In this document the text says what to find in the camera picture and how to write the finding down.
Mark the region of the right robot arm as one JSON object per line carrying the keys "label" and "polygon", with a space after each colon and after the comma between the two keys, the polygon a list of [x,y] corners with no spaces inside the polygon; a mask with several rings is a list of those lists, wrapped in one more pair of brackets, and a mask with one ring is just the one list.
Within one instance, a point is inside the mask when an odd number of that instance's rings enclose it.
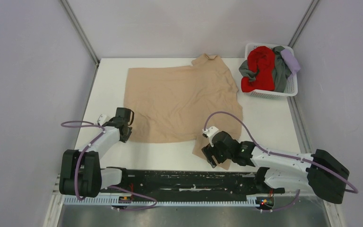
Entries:
{"label": "right robot arm", "polygon": [[298,189],[341,204],[347,191],[349,170],[327,151],[298,154],[261,148],[251,141],[238,142],[225,131],[205,130],[209,143],[202,152],[212,167],[225,161],[256,167],[254,187],[260,193],[271,189]]}

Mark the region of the beige t shirt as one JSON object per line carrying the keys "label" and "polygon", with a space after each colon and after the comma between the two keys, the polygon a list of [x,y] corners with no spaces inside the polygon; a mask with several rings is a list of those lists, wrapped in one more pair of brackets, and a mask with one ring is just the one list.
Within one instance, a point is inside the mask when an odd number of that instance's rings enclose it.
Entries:
{"label": "beige t shirt", "polygon": [[204,157],[209,141],[204,127],[215,126],[239,139],[242,106],[238,87],[220,56],[203,54],[191,65],[130,68],[124,103],[135,116],[130,140],[141,143],[195,141],[193,154]]}

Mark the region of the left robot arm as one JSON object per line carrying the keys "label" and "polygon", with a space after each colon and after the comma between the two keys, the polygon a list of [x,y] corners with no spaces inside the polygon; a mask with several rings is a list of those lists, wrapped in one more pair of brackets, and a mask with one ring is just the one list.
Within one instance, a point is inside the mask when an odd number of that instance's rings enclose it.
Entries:
{"label": "left robot arm", "polygon": [[127,177],[118,168],[102,168],[101,158],[118,142],[126,143],[132,134],[134,112],[118,107],[115,116],[108,119],[102,114],[96,123],[66,121],[64,128],[98,128],[99,132],[81,149],[67,149],[62,155],[59,192],[75,196],[79,201],[96,197],[99,192],[112,186],[117,192],[125,192],[130,186]]}

